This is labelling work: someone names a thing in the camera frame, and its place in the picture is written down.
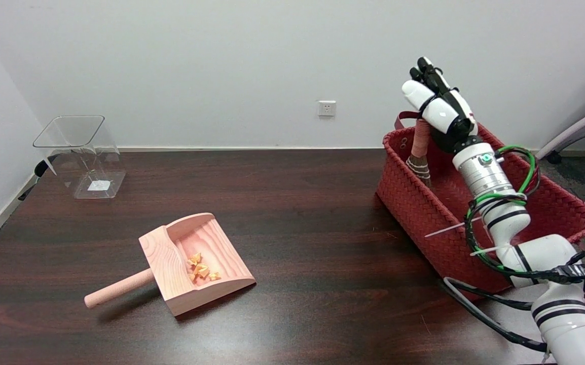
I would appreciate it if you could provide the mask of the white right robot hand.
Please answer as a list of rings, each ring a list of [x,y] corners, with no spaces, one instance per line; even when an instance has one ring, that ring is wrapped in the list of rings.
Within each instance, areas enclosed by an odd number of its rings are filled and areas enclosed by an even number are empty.
[[[459,89],[448,84],[440,68],[422,56],[409,70],[410,80],[401,90],[407,102],[430,126],[437,147],[453,155],[480,143],[478,124]]]

